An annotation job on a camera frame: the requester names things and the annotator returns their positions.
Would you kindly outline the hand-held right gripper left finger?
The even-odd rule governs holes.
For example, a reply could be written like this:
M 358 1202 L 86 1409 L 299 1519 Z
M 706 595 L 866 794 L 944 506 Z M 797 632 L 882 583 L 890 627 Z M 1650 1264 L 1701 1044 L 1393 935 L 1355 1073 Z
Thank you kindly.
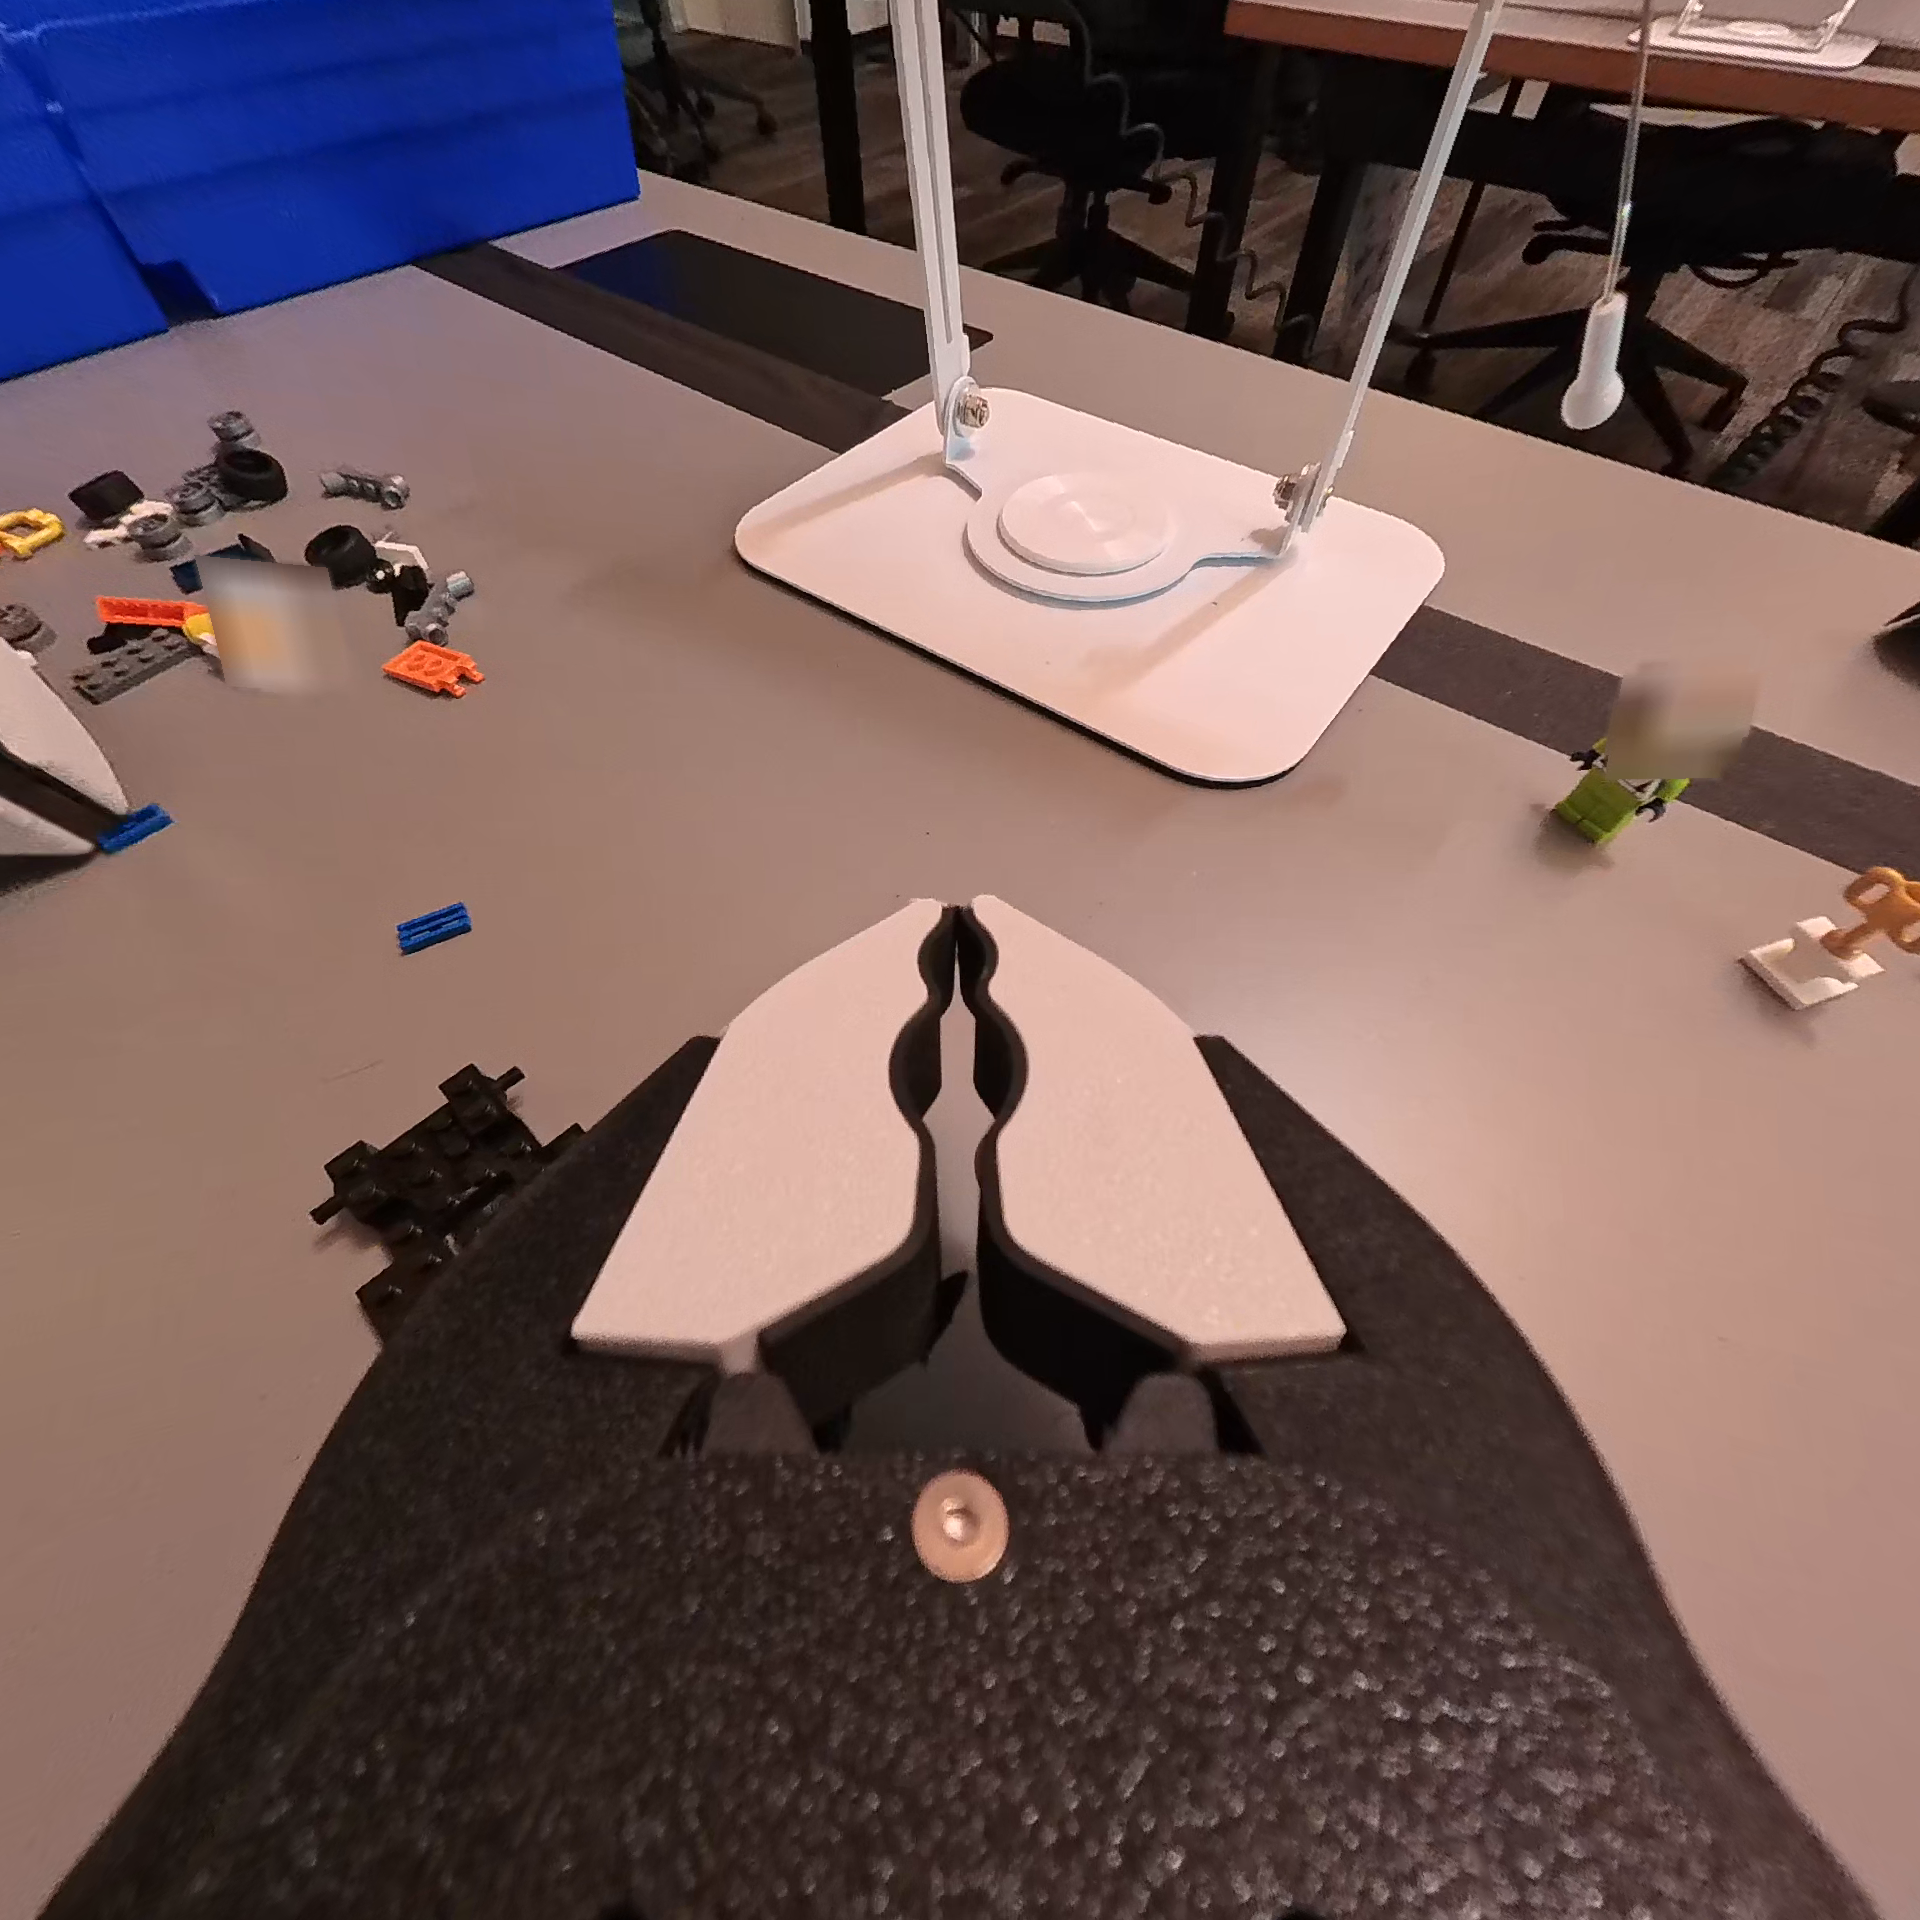
M 890 1376 L 934 1335 L 954 915 L 917 899 L 714 1044 L 571 1339 L 720 1374 Z

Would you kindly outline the lime green lego minifigure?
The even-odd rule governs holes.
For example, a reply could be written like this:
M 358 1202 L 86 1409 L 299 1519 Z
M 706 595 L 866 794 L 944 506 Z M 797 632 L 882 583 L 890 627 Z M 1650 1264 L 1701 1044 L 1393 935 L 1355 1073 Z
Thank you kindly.
M 1549 807 L 1549 819 L 1583 846 L 1606 848 L 1637 822 L 1662 822 L 1689 784 L 1685 777 L 1624 783 L 1594 759 L 1571 788 Z

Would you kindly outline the pile of lego pieces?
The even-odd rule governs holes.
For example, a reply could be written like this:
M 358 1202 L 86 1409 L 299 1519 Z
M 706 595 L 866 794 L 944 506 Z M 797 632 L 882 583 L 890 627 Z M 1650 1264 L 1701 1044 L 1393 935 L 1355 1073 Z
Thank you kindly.
M 475 595 L 463 569 L 433 569 L 391 523 L 411 500 L 394 471 L 331 466 L 318 478 L 319 506 L 360 512 L 331 520 L 287 560 L 243 529 L 243 520 L 287 506 L 293 475 L 266 450 L 254 419 L 225 409 L 208 419 L 208 456 L 170 488 L 146 494 L 110 470 L 78 486 L 70 518 L 5 514 L 5 560 L 29 560 L 65 532 L 104 555 L 146 569 L 122 593 L 93 603 L 93 635 L 73 678 L 86 705 L 104 705 L 178 659 L 198 656 L 231 686 L 297 695 L 333 689 L 351 647 L 371 633 L 375 603 L 391 633 L 375 644 L 375 670 L 427 700 L 458 703 L 487 681 L 451 642 L 456 615 Z

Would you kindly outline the small white lego piece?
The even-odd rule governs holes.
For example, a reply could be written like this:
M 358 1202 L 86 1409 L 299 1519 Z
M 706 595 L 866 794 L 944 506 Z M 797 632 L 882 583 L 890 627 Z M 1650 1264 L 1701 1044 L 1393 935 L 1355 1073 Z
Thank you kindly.
M 1810 1011 L 1855 992 L 1882 967 L 1871 953 L 1834 953 L 1830 920 L 1800 920 L 1791 935 L 1742 953 L 1742 967 L 1793 1011 Z

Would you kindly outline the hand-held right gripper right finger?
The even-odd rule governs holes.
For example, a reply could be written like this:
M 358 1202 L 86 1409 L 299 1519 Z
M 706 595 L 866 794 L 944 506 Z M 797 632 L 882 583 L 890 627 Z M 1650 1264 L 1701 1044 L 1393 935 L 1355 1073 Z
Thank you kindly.
M 963 934 L 982 1232 L 1015 1274 L 1202 1368 L 1335 1352 L 1345 1323 L 1189 1022 L 997 897 Z

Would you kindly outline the black lego chassis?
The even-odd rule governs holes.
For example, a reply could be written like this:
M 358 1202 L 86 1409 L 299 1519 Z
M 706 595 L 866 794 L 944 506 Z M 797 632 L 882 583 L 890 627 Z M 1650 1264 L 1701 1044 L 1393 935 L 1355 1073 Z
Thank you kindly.
M 512 1105 L 521 1078 L 467 1064 L 407 1132 L 383 1146 L 350 1143 L 323 1163 L 329 1192 L 312 1225 L 346 1216 L 385 1258 L 354 1294 L 375 1339 L 391 1339 L 491 1216 L 585 1140 L 578 1123 L 538 1140 Z

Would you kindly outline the black office chair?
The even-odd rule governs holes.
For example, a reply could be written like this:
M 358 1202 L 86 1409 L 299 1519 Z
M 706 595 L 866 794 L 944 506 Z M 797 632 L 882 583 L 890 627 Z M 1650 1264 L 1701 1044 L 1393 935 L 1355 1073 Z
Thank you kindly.
M 1006 185 L 1041 176 L 1062 191 L 1053 235 L 984 272 L 1046 292 L 1074 286 L 1119 313 L 1139 281 L 1193 296 L 1189 268 L 1112 227 L 1112 199 L 1163 209 L 1183 196 L 1186 224 L 1205 223 L 1193 167 L 1216 160 L 1227 137 L 1225 11 L 1223 3 L 949 7 L 976 47 L 958 97 L 963 131 L 1007 156 Z
M 1803 251 L 1880 256 L 1914 266 L 1914 174 L 1897 163 L 1906 136 L 1751 119 L 1722 128 L 1648 128 L 1623 249 L 1627 338 L 1621 378 L 1670 454 L 1694 460 L 1665 399 L 1655 345 L 1680 345 L 1650 321 L 1662 284 L 1680 271 L 1737 278 Z M 1611 241 L 1624 122 L 1598 113 L 1514 136 L 1509 185 L 1543 196 L 1561 227 Z

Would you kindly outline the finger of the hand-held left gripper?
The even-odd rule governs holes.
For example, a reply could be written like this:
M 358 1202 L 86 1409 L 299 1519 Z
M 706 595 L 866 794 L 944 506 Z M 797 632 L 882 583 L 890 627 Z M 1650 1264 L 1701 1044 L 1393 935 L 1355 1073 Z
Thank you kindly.
M 5 865 L 115 852 L 130 819 L 127 794 L 99 746 L 40 678 L 35 663 L 5 642 Z

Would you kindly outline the white book stand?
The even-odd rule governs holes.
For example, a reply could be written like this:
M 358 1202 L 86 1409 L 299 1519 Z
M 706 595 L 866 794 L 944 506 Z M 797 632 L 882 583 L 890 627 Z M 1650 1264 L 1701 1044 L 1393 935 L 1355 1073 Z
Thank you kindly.
M 736 554 L 1175 777 L 1291 774 L 1445 574 L 1337 480 L 1498 15 L 1475 4 L 1455 56 L 1337 433 L 1270 475 L 974 380 L 938 10 L 890 4 L 929 406 L 760 500 Z

